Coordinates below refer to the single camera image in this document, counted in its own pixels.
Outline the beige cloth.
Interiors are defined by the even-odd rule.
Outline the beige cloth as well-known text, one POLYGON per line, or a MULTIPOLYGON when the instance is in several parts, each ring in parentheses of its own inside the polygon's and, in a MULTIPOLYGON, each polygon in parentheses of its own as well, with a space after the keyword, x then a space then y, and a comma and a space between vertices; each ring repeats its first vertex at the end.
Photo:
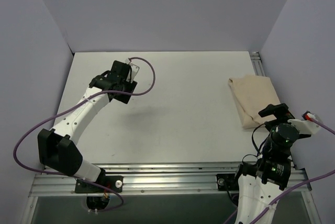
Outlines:
POLYGON ((259 111, 265 109, 269 104, 280 104, 270 78, 257 75, 231 77, 228 85, 243 129, 255 128, 266 121, 275 119, 273 115, 266 117, 259 115, 259 111))

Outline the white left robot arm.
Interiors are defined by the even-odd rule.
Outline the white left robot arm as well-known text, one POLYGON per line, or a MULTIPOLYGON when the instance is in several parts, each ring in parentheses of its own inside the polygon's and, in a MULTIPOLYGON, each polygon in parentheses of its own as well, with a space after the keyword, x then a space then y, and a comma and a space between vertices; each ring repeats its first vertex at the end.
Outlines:
POLYGON ((130 63, 114 61, 110 70, 94 77, 88 85, 79 107, 65 116, 52 129, 42 129, 38 134, 40 162, 67 176, 87 180, 93 192, 105 188, 102 170, 83 159, 76 147, 79 138, 98 114, 113 99, 127 104, 137 82, 139 67, 130 63))

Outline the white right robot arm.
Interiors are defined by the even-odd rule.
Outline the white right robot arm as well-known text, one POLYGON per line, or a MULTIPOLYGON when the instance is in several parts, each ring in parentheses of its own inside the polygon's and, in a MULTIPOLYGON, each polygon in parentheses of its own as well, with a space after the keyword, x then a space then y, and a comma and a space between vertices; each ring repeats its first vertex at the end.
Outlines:
POLYGON ((308 138, 292 124, 294 116, 285 103, 269 104, 259 115, 273 115, 264 123, 269 134, 257 151, 256 164, 242 162, 232 182, 239 189, 236 223, 272 223, 277 204, 272 202, 288 185, 291 175, 291 147, 308 138))

